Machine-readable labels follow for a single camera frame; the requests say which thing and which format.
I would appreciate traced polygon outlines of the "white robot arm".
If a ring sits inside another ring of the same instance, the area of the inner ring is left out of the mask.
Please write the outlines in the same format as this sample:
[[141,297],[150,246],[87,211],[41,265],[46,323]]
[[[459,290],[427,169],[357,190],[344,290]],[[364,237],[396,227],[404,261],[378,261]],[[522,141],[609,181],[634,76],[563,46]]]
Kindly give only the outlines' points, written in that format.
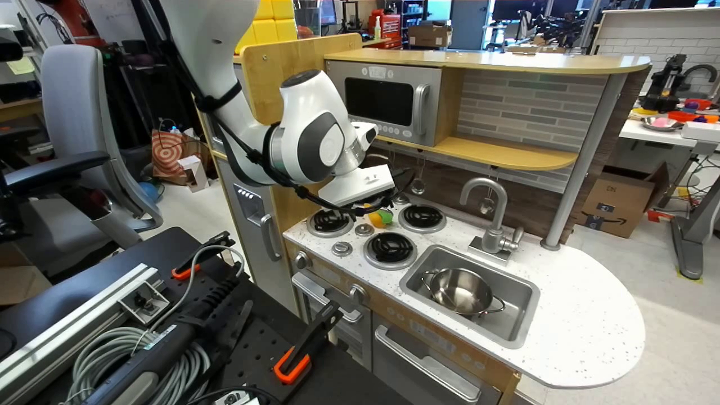
[[252,76],[255,47],[235,49],[252,28],[258,0],[161,0],[170,49],[219,127],[239,181],[288,187],[329,210],[346,210],[396,187],[388,165],[364,168],[377,137],[372,121],[354,121],[325,70],[273,70]]

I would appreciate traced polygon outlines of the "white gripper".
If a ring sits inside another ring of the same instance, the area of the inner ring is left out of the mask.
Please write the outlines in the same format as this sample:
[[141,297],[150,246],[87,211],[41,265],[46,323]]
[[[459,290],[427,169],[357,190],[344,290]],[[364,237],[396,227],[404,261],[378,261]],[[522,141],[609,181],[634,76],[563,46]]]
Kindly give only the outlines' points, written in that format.
[[354,205],[396,187],[388,165],[354,169],[335,177],[318,197],[335,207]]

